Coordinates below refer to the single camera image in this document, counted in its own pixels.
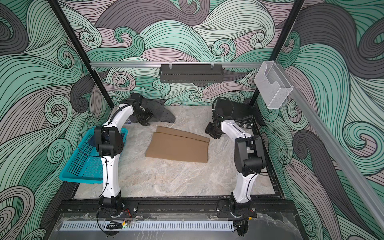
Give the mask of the tan brown skirt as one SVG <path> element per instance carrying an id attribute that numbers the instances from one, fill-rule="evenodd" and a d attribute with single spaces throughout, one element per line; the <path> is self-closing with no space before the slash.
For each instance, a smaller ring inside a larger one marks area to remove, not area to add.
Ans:
<path id="1" fill-rule="evenodd" d="M 158 126 L 146 150 L 147 158 L 207 163 L 210 139 L 186 131 Z"/>

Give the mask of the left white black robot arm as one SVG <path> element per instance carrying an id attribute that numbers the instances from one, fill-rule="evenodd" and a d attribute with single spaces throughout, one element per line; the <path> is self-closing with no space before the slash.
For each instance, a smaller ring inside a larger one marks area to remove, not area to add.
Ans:
<path id="1" fill-rule="evenodd" d="M 142 126 L 149 125 L 153 113 L 142 106 L 144 97 L 138 93 L 120 102 L 118 109 L 108 121 L 94 130 L 96 158 L 100 158 L 103 167 L 103 190 L 99 196 L 99 205 L 104 209 L 114 210 L 114 218 L 123 213 L 121 188 L 119 186 L 118 167 L 124 141 L 120 131 L 130 116 L 135 116 Z"/>

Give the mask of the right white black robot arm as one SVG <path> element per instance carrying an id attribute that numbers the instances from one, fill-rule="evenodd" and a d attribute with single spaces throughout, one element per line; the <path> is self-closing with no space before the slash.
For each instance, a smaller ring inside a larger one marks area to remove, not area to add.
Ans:
<path id="1" fill-rule="evenodd" d="M 213 139 L 226 135 L 234 144 L 234 163 L 237 183 L 230 199 L 230 211 L 235 217 L 254 212 L 251 205 L 251 191 L 256 178 L 266 167 L 263 140 L 251 135 L 246 129 L 254 127 L 253 108 L 247 104 L 217 97 L 212 103 L 213 121 L 205 133 Z"/>

